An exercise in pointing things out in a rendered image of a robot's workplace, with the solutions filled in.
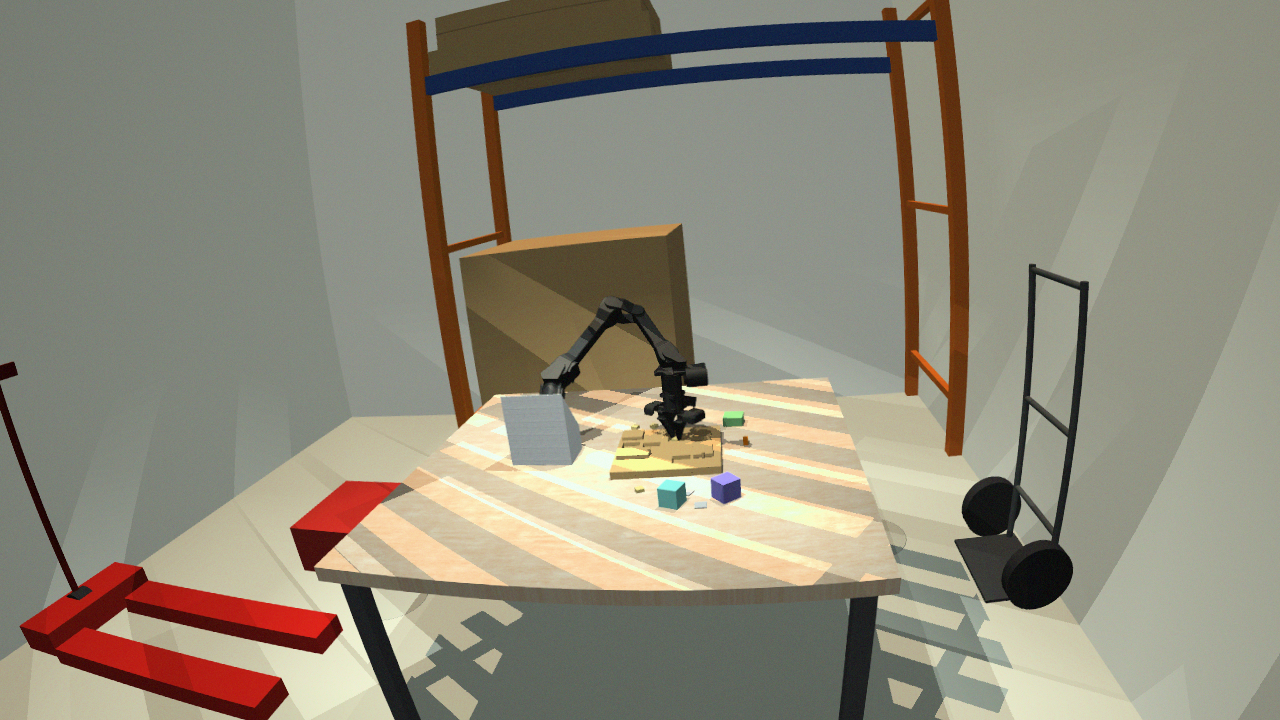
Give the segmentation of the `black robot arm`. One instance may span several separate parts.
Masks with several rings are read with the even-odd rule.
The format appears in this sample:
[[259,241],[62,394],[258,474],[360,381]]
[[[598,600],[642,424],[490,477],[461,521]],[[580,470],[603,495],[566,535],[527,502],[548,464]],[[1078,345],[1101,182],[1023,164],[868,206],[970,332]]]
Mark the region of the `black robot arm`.
[[[628,314],[622,313],[621,309]],[[709,386],[705,363],[687,365],[686,359],[678,354],[678,348],[660,334],[641,305],[632,304],[626,299],[605,296],[596,310],[596,316],[572,347],[541,372],[541,380],[544,383],[540,386],[539,395],[562,395],[564,398],[564,389],[570,383],[573,384],[575,378],[580,374],[579,363],[593,345],[595,345],[602,333],[616,323],[636,323],[640,331],[643,331],[643,334],[657,354],[659,366],[654,372],[654,375],[660,375],[663,391],[673,392],[682,389],[681,375],[684,375],[684,384],[689,388]]]

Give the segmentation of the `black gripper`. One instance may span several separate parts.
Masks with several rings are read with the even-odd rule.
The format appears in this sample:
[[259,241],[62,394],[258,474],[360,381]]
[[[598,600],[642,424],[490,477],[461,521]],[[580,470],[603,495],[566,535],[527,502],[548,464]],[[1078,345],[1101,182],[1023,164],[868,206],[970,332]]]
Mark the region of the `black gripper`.
[[[676,432],[677,438],[682,439],[686,424],[692,425],[705,419],[703,409],[692,407],[684,410],[684,395],[686,395],[685,389],[673,392],[662,389],[660,398],[663,398],[663,402],[655,400],[644,407],[644,414],[648,416],[652,416],[654,411],[658,413],[657,420],[666,428],[671,438],[675,437]],[[675,420],[675,416],[677,416],[677,420]]]

